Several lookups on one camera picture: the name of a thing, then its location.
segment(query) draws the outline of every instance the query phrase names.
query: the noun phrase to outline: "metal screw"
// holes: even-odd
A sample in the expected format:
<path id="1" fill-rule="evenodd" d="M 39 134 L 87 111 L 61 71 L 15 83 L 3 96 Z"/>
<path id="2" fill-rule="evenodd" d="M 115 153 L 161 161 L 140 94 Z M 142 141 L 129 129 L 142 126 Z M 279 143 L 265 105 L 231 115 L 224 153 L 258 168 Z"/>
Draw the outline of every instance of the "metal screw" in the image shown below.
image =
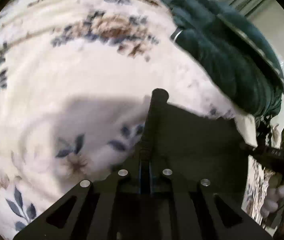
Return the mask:
<path id="1" fill-rule="evenodd" d="M 170 176 L 170 175 L 173 174 L 173 171 L 170 170 L 170 169 L 164 169 L 162 172 L 163 172 L 163 174 L 166 175 L 166 176 Z"/>
<path id="2" fill-rule="evenodd" d="M 129 174 L 129 172 L 127 170 L 119 170 L 118 174 L 122 177 L 126 176 Z"/>
<path id="3" fill-rule="evenodd" d="M 88 180 L 82 180 L 81 182 L 80 182 L 80 186 L 81 187 L 88 187 L 88 186 L 90 186 L 90 182 L 88 181 Z"/>
<path id="4" fill-rule="evenodd" d="M 211 182 L 208 179 L 202 179 L 201 184 L 207 187 L 207 186 L 210 186 Z"/>

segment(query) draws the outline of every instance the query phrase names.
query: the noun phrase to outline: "white glove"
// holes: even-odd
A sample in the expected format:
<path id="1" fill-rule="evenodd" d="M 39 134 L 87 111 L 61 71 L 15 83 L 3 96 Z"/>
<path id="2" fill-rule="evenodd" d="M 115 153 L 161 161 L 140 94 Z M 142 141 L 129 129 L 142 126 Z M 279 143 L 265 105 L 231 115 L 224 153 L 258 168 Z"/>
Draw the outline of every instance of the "white glove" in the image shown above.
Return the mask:
<path id="1" fill-rule="evenodd" d="M 274 175 L 269 179 L 269 187 L 267 195 L 264 199 L 264 204 L 261 207 L 261 215 L 266 218 L 270 213 L 274 213 L 280 206 L 279 202 L 284 199 L 284 185 L 276 188 L 278 185 L 278 176 Z"/>

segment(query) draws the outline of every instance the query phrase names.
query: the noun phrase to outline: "floral bedsheet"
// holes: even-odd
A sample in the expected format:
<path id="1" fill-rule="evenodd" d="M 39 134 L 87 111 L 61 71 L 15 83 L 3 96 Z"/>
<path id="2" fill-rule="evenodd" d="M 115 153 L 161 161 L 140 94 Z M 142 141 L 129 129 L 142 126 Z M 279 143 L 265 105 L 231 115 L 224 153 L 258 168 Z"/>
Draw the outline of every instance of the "floral bedsheet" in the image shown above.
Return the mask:
<path id="1" fill-rule="evenodd" d="M 154 88 L 210 118 L 255 124 L 171 40 L 160 0 L 16 0 L 0 13 L 0 234 L 12 239 L 84 178 L 132 152 Z M 244 210 L 263 198 L 250 161 Z M 259 189 L 253 191 L 256 181 Z M 248 209 L 248 200 L 254 200 Z"/>

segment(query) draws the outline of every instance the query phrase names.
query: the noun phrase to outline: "wall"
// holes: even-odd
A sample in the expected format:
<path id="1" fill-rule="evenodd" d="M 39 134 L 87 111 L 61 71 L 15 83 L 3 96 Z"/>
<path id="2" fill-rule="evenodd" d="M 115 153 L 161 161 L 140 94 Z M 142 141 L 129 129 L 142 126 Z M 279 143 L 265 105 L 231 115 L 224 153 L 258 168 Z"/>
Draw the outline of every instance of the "wall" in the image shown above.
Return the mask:
<path id="1" fill-rule="evenodd" d="M 250 20 L 284 59 L 284 10 L 282 7 L 275 0 L 271 0 L 267 7 L 252 16 Z"/>

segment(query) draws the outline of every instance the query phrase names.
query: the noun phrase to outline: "green towel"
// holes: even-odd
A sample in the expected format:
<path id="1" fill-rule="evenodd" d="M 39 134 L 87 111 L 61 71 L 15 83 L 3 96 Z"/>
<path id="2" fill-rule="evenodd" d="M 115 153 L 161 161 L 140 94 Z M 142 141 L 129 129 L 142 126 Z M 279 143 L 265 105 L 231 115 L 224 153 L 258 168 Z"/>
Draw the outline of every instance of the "green towel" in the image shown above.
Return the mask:
<path id="1" fill-rule="evenodd" d="M 284 92 L 282 69 L 253 24 L 215 0 L 162 1 L 178 26 L 171 38 L 234 103 L 254 116 L 279 113 Z"/>

